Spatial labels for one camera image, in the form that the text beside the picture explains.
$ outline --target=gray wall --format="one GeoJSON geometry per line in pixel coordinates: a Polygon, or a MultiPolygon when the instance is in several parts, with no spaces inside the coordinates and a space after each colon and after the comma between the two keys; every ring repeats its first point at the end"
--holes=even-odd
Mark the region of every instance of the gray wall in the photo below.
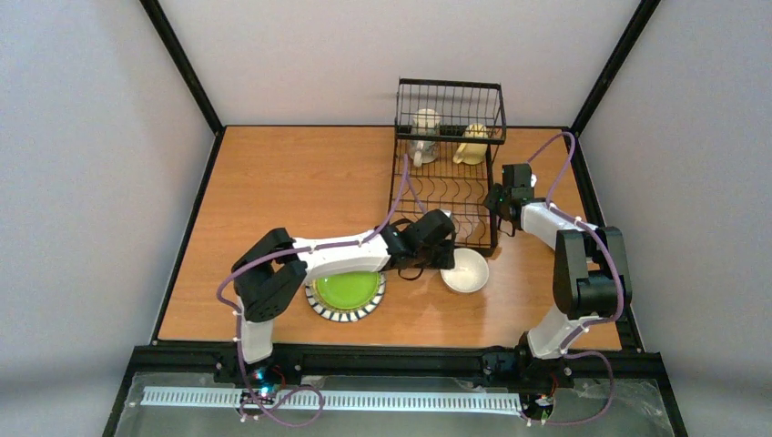
{"type": "Polygon", "coordinates": [[[392,124],[402,77],[500,82],[569,125],[636,0],[163,0],[223,123],[392,124]]]}
{"type": "Polygon", "coordinates": [[[582,137],[692,435],[772,433],[770,20],[662,2],[582,137]]]}
{"type": "Polygon", "coordinates": [[[98,435],[212,143],[132,2],[0,5],[0,432],[98,435]]]}

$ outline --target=white bowl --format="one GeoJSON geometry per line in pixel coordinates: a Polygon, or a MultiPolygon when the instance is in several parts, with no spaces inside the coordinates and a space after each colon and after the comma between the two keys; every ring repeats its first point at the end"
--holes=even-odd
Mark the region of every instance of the white bowl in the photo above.
{"type": "Polygon", "coordinates": [[[459,248],[453,251],[453,257],[456,267],[440,270],[442,280],[451,290],[474,293],[488,282],[490,271],[483,255],[472,249],[459,248]]]}

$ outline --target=robotic arm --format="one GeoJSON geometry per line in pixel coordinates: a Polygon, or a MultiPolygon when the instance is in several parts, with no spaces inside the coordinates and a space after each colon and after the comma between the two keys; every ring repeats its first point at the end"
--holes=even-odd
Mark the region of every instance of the robotic arm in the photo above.
{"type": "MultiPolygon", "coordinates": [[[[535,235],[555,252],[553,296],[555,304],[538,326],[521,339],[534,358],[553,359],[562,356],[589,325],[612,317],[616,310],[617,292],[614,277],[594,239],[576,222],[561,217],[535,198],[535,178],[529,164],[503,166],[503,183],[495,184],[485,207],[513,228],[535,235]],[[590,270],[596,263],[599,269],[590,270]]],[[[589,225],[598,234],[611,255],[622,281],[624,306],[630,304],[631,287],[622,232],[613,227],[589,225]]]]}
{"type": "Polygon", "coordinates": [[[244,316],[241,346],[245,361],[252,363],[270,356],[273,320],[287,309],[302,284],[350,271],[454,267],[455,226],[450,213],[435,209],[403,230],[397,228],[400,224],[385,226],[372,238],[370,230],[334,239],[294,239],[286,229],[279,228],[258,241],[236,261],[233,271],[274,252],[301,251],[276,258],[276,270],[266,262],[234,280],[244,316]]]}

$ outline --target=wooden table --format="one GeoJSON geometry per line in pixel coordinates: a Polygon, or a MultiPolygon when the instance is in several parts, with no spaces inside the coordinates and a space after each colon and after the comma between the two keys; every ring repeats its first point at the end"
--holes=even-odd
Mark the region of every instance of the wooden table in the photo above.
{"type": "MultiPolygon", "coordinates": [[[[557,133],[509,129],[494,171],[524,162],[557,133]]],[[[231,309],[215,300],[230,266],[265,233],[287,228],[294,237],[328,238],[372,229],[388,207],[393,127],[228,127],[201,204],[158,337],[229,340],[231,309]]],[[[544,196],[565,159],[562,141],[533,163],[544,196]]],[[[569,172],[554,201],[583,215],[569,172]]],[[[436,347],[513,346],[553,305],[554,255],[536,237],[501,235],[489,259],[488,284],[455,294],[439,271],[413,282],[387,272],[378,309],[355,323],[316,314],[299,292],[275,322],[273,340],[294,343],[436,347]]],[[[234,298],[229,286],[226,296],[234,298]]],[[[613,324],[593,327],[579,349],[620,349],[613,324]]]]}

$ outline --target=wire basket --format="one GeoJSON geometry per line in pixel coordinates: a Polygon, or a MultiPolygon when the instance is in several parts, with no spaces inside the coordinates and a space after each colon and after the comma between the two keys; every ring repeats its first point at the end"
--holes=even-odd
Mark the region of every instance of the wire basket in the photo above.
{"type": "Polygon", "coordinates": [[[400,79],[397,116],[394,120],[394,156],[390,206],[397,197],[402,156],[413,141],[433,141],[437,158],[420,167],[410,166],[416,195],[405,187],[396,219],[415,221],[422,216],[417,200],[427,210],[452,213],[456,246],[491,256],[498,239],[495,216],[483,206],[493,186],[493,162],[499,145],[506,140],[506,118],[501,86],[476,82],[400,79]],[[413,120],[423,110],[436,115],[435,129],[416,129],[413,120]],[[465,136],[470,125],[486,127],[482,137],[465,136]],[[456,164],[452,158],[460,143],[485,144],[485,158],[477,165],[456,164]]]}

